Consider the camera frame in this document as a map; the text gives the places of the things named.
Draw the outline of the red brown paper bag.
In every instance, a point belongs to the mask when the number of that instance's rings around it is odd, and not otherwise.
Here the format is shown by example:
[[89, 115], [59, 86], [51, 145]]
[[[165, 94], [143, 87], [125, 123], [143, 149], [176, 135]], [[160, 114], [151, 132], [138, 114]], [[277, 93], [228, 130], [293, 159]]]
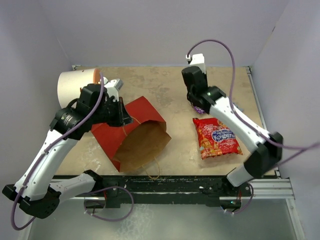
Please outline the red brown paper bag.
[[131, 173], [154, 161], [171, 140], [167, 123], [141, 96], [125, 105], [133, 122], [122, 127], [93, 125], [91, 132], [119, 173]]

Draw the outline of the purple brown M&M's packet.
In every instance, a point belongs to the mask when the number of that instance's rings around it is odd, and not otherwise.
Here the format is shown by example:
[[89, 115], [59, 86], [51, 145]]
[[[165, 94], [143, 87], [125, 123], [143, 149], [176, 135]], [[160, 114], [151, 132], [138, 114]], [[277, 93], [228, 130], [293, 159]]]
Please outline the purple brown M&M's packet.
[[206, 113], [206, 112], [205, 112], [202, 108], [200, 108], [200, 107], [194, 106], [193, 108], [194, 108], [194, 110], [195, 110], [198, 114], [200, 114], [200, 115]]

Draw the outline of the red candy snack bag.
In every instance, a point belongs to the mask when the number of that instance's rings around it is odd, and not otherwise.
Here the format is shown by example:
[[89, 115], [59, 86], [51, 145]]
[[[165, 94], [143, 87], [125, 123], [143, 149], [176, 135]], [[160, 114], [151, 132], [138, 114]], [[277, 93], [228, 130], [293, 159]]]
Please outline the red candy snack bag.
[[217, 118], [193, 118], [202, 160], [223, 155], [242, 155], [236, 135]]

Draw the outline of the white silver snack packet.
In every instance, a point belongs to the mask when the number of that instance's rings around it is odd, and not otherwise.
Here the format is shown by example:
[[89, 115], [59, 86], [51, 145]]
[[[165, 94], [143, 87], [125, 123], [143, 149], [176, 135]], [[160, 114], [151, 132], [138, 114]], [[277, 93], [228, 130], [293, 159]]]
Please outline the white silver snack packet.
[[233, 105], [234, 105], [234, 107], [236, 107], [242, 113], [244, 112], [244, 109], [242, 107], [240, 107], [238, 104], [236, 104], [235, 102], [233, 102]]

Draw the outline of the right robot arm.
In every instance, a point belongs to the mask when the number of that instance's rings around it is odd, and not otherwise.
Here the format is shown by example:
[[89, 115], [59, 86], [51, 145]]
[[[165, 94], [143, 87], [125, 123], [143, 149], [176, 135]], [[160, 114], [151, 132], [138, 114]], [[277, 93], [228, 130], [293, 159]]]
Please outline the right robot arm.
[[187, 100], [225, 124], [250, 152], [247, 160], [229, 172], [222, 183], [223, 192], [233, 196], [240, 190], [240, 185], [261, 178], [282, 159], [282, 147], [274, 146], [268, 140], [282, 144], [283, 137], [256, 125], [230, 103], [219, 87], [208, 86], [206, 75], [199, 67], [186, 67], [181, 74], [187, 88]]

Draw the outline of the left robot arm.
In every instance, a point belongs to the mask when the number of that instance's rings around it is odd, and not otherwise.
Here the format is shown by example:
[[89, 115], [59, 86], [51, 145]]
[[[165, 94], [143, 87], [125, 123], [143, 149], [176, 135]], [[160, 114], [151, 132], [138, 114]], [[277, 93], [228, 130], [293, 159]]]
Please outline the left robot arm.
[[116, 80], [104, 86], [90, 83], [78, 98], [55, 114], [44, 144], [25, 174], [15, 184], [7, 184], [2, 193], [24, 213], [39, 219], [50, 216], [62, 202], [89, 193], [103, 191], [103, 178], [92, 170], [52, 183], [57, 169], [70, 150], [95, 124], [123, 127], [132, 123], [125, 109]]

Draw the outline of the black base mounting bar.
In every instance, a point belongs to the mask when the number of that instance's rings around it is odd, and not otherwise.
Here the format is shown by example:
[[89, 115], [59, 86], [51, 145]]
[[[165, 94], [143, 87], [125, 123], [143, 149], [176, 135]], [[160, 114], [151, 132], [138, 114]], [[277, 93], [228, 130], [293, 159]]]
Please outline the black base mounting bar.
[[106, 200], [106, 208], [122, 204], [205, 205], [240, 207], [239, 196], [251, 195], [248, 183], [233, 187], [223, 176], [165, 175], [156, 180], [148, 176], [104, 175], [100, 186], [83, 197]]

